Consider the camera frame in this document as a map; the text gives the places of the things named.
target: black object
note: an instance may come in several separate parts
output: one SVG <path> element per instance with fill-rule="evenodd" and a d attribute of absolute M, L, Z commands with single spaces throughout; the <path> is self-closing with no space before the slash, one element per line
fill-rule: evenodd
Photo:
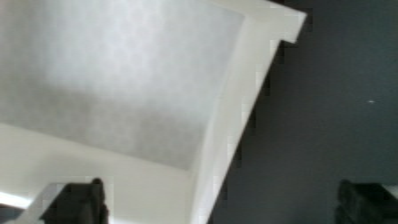
<path fill-rule="evenodd" d="M 47 224 L 107 224 L 104 182 L 68 184 L 41 216 Z"/>
<path fill-rule="evenodd" d="M 0 224 L 15 220 L 24 213 L 24 209 L 0 204 Z"/>
<path fill-rule="evenodd" d="M 379 183 L 354 184 L 343 180 L 338 199 L 354 223 L 398 224 L 398 200 Z"/>

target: white molding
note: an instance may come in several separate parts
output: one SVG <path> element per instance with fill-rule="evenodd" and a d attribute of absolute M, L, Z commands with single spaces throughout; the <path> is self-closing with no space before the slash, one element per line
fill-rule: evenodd
<path fill-rule="evenodd" d="M 306 19 L 303 12 L 264 0 L 212 2 L 246 15 L 246 22 L 203 151 L 192 168 L 191 224 L 208 222 L 278 46 L 283 40 L 295 42 Z"/>

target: dark gray wall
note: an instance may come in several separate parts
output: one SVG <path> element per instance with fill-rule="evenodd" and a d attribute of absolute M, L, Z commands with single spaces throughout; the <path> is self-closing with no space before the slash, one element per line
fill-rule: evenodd
<path fill-rule="evenodd" d="M 313 17 L 279 50 L 214 224 L 331 224 L 340 180 L 398 184 L 398 1 L 285 4 Z"/>

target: white surface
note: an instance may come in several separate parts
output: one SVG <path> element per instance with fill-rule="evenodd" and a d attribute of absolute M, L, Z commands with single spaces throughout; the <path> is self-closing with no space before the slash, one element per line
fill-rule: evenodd
<path fill-rule="evenodd" d="M 112 217 L 130 224 L 182 224 L 189 173 L 173 167 L 0 125 L 0 192 L 33 200 L 47 185 L 102 177 Z"/>
<path fill-rule="evenodd" d="M 242 21 L 203 0 L 0 0 L 0 122 L 189 169 Z"/>
<path fill-rule="evenodd" d="M 41 216 L 65 187 L 66 184 L 57 183 L 52 183 L 47 186 L 40 196 L 34 199 L 34 202 L 31 203 L 27 210 L 22 213 L 22 216 L 18 217 L 17 220 L 9 221 L 8 224 L 45 224 L 45 222 L 41 221 Z"/>

